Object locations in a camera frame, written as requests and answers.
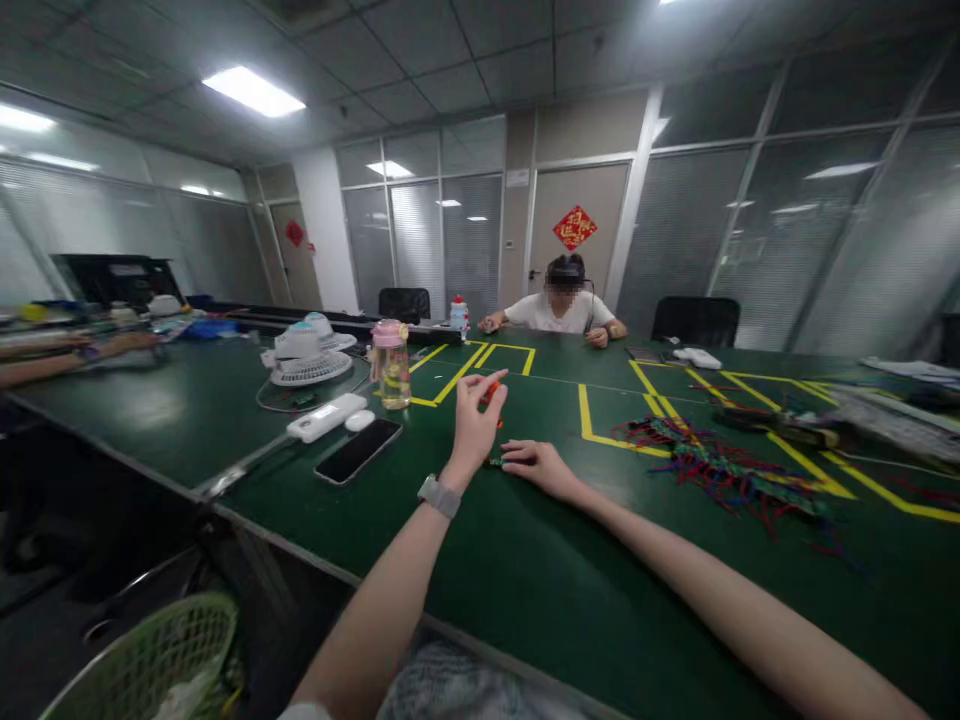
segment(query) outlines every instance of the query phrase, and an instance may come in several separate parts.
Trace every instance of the white desk fan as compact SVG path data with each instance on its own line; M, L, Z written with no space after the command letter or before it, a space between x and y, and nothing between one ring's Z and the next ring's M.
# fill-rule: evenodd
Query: white desk fan
M320 313L310 313L307 317L313 324L294 323L277 336L273 350L260 355L264 366L271 369L270 382L274 385L312 385L332 380L353 367L350 356L338 349L350 347L357 339L352 335L335 335L329 321ZM317 330L324 325L329 331L327 337L322 337Z

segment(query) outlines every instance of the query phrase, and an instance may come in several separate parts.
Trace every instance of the ceiling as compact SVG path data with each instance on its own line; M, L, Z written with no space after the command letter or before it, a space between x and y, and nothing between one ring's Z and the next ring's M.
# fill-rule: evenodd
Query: ceiling
M958 17L950 0L5 0L0 13L4 101L235 166ZM239 64L307 109L269 119L200 83Z

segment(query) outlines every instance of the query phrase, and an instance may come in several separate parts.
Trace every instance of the office chair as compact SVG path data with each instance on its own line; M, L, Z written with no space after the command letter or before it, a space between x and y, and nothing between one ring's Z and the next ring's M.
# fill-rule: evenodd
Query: office chair
M685 344L733 347L740 303L730 298L665 297L657 303L651 340L678 337Z
M430 318L430 293L425 288L383 288L380 315L416 325Z

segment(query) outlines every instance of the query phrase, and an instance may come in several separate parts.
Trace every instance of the hand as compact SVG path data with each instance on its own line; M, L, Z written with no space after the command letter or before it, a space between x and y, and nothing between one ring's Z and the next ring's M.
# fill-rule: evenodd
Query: hand
M557 500L576 503L589 490L589 486L577 479L550 443L511 440L500 447L507 451L502 458L504 472L526 478Z
M450 460L440 474L440 482L456 492L467 489L473 474L490 455L500 411L507 400L507 386L497 388L485 412L480 412L480 398L506 374L506 370L499 370L486 377L469 375L457 383L457 433Z
M500 320L493 315L487 315L483 320L480 321L481 332L496 332L499 329Z
M607 331L603 328L595 328L588 332L587 340L589 340L590 344L595 348L605 348L610 344L610 336L607 335Z
M123 355L131 350L146 350L155 347L160 339L153 333L117 333L99 346L100 357Z

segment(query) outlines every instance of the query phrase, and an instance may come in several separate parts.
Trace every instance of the table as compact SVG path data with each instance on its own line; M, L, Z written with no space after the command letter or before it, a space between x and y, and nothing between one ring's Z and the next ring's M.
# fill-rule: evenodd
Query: table
M781 404L787 391L824 409L829 378L882 379L894 393L903 381L849 360L732 349L714 353L723 372L689 373L631 362L627 344L649 345L627 340L597 351L576 336L504 328L475 334L467 345L432 348L414 366L414 404L391 414L403 423L403 435L352 484L334 488L312 473L343 442L341 429L271 456L218 509L356 582L409 517L423 478L449 454L456 379L508 367L502 439L554 443L583 480L773 592L934 716L960 712L951 666L960 580L947 570L960 544L960 513L928 506L891 477L933 489L955 488L955 480L847 464L838 455L723 431L772 462L823 479L845 520L841 537L867 568L865 577L811 550L807 541L816 533L804 522L784 519L774 542L756 519L728 515L699 489L677 486L669 473L648 474L665 464L662 457L610 437L614 425L653 412L710 426L710 391L691 385L742 387L735 399L758 408ZM195 497L206 480L282 432L290 417L254 403L265 371L248 342L175 344L169 355L157 367L145 362L55 378L11 396ZM353 386L366 372L357 362L352 374L321 386L322 394ZM879 443L860 451L919 463ZM595 699L601 714L789 712L601 528L497 470L482 469L471 485L440 552L426 611L434 624L500 662Z

